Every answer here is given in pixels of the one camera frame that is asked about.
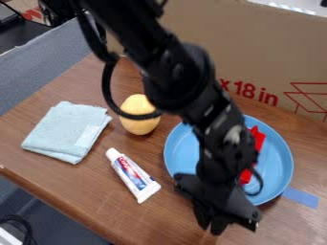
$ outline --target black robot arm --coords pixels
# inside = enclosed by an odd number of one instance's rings
[[[88,42],[106,62],[104,79],[112,70],[108,63],[117,57],[97,47],[81,8],[92,13],[124,46],[142,74],[149,101],[161,112],[178,115],[193,128],[200,152],[196,175],[177,173],[173,180],[174,189],[193,202],[197,224],[202,229],[210,225],[212,234],[220,234],[226,224],[234,222],[254,231],[261,214],[237,181],[241,171],[252,168],[256,162],[253,138],[241,112],[216,82],[208,54],[200,47],[181,43],[157,22],[164,3],[154,0],[72,0]]]

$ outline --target cardboard box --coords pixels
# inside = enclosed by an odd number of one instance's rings
[[[245,0],[177,0],[161,22],[206,49],[225,90],[327,122],[327,18]]]
[[[25,19],[44,23],[37,0],[6,0],[6,4],[21,12]]]

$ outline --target blue plate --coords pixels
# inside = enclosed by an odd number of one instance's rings
[[[289,148],[278,133],[260,120],[245,117],[245,125],[252,128],[257,125],[258,131],[265,134],[265,141],[260,151],[256,171],[264,181],[264,187],[258,195],[248,196],[254,205],[260,205],[278,196],[288,186],[292,177],[292,155]],[[194,166],[198,159],[198,143],[188,125],[178,124],[170,131],[164,144],[164,163],[170,176],[174,173],[194,174]],[[258,183],[252,178],[245,185],[245,190],[253,192]]]

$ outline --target toothpaste tube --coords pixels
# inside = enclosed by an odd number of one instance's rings
[[[110,165],[128,186],[137,203],[142,203],[150,195],[161,188],[160,184],[144,172],[138,165],[114,148],[110,148],[105,156],[110,161]]]

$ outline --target folded cloth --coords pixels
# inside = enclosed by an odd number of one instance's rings
[[[100,107],[61,101],[50,107],[21,147],[77,164],[110,121],[105,111]]]

